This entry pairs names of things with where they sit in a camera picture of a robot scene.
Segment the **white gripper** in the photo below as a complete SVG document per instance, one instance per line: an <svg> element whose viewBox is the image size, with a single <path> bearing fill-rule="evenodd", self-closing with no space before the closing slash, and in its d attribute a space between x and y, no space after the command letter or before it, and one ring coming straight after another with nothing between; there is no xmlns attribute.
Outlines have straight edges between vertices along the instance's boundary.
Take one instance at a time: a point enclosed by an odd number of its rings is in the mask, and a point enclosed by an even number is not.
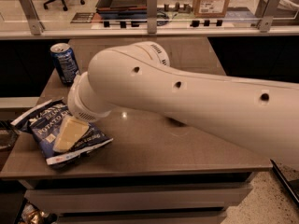
<svg viewBox="0 0 299 224"><path fill-rule="evenodd" d="M53 150L59 153L68 151L88 131L87 122L96 122L112 111L112 104L105 102L92 89L87 72L75 77L67 105L75 117L66 115L62 121L53 146Z"/></svg>

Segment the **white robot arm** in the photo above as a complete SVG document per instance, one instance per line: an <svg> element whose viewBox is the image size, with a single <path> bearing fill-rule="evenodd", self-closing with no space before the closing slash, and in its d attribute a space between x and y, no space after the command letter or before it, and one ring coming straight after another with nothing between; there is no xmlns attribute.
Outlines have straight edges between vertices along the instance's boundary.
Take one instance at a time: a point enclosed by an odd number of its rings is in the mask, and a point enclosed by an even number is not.
<svg viewBox="0 0 299 224"><path fill-rule="evenodd" d="M67 105L89 122L117 106L154 112L299 168L298 84L178 70L155 42L96 53Z"/></svg>

